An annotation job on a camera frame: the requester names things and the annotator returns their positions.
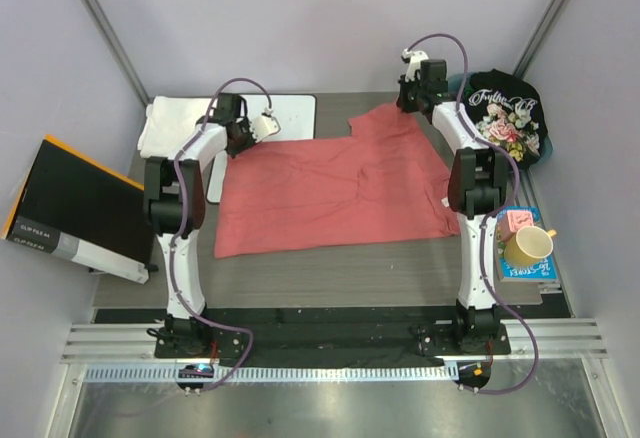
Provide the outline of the pink t shirt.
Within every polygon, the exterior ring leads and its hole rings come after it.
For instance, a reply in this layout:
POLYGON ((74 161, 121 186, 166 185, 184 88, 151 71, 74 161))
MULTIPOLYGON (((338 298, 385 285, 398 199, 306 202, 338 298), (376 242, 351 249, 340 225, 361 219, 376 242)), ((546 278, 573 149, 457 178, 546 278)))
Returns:
POLYGON ((412 114, 380 105, 346 137, 263 143, 227 165, 217 258, 456 236, 449 169, 412 114))

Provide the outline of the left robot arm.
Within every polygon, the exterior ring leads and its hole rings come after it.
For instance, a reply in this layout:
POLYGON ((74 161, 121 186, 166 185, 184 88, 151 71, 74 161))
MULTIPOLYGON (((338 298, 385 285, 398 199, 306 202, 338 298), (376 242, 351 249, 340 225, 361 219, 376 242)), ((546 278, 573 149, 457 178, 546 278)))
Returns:
POLYGON ((158 96, 146 108, 137 143, 144 160, 143 214, 161 249, 168 290, 157 339, 178 342, 193 357, 205 355, 213 343, 197 256, 206 217, 203 171, 219 155, 235 157, 258 142, 239 94, 158 96))

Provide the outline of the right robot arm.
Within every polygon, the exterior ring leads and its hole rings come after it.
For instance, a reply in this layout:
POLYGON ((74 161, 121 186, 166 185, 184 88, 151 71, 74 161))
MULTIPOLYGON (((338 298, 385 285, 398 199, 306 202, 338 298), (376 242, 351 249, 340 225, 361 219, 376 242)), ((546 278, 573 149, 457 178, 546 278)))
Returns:
POLYGON ((399 78, 397 106, 424 115, 454 153, 447 188, 449 208, 461 232, 461 283, 455 318, 449 327, 426 333, 436 344, 426 354, 461 355, 511 352, 493 294, 496 217, 505 204, 509 165, 481 137, 464 106, 448 90, 447 64, 422 51, 402 53, 407 69, 399 78))

